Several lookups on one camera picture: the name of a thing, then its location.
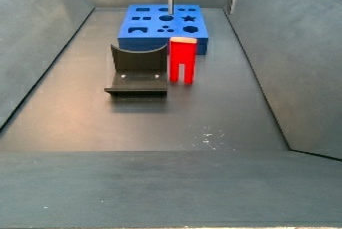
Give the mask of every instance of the black holder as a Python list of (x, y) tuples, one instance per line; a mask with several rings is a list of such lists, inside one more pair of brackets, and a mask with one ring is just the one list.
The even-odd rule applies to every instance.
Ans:
[(115, 76), (111, 88), (117, 94), (167, 94), (167, 45), (157, 50), (130, 51), (111, 45)]

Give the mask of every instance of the bin floor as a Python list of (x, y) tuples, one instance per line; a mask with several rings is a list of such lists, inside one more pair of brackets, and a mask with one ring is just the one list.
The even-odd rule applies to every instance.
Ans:
[(203, 9), (210, 41), (194, 85), (170, 84), (166, 98), (111, 98), (125, 14), (95, 10), (4, 128), (0, 151), (288, 150), (221, 9)]

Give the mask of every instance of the star-shaped hole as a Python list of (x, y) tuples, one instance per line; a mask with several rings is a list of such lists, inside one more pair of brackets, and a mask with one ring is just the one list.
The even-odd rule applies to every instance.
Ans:
[(197, 17), (191, 17), (191, 16), (186, 16), (186, 17), (182, 17), (185, 19), (185, 21), (195, 21)]

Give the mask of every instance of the red block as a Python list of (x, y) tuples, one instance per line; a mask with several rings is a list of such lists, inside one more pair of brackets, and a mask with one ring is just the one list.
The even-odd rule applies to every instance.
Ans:
[(197, 58), (195, 38), (170, 38), (170, 81), (177, 82), (179, 78), (179, 65), (185, 64), (185, 83), (193, 84)]

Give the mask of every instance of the blue block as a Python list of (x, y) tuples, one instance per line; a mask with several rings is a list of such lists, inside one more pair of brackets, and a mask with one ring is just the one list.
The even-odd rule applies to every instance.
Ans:
[(174, 36), (197, 38), (197, 54), (206, 55), (209, 32), (198, 5), (175, 5), (174, 15), (169, 15), (166, 4), (135, 4), (129, 7), (118, 36), (122, 49), (158, 49)]

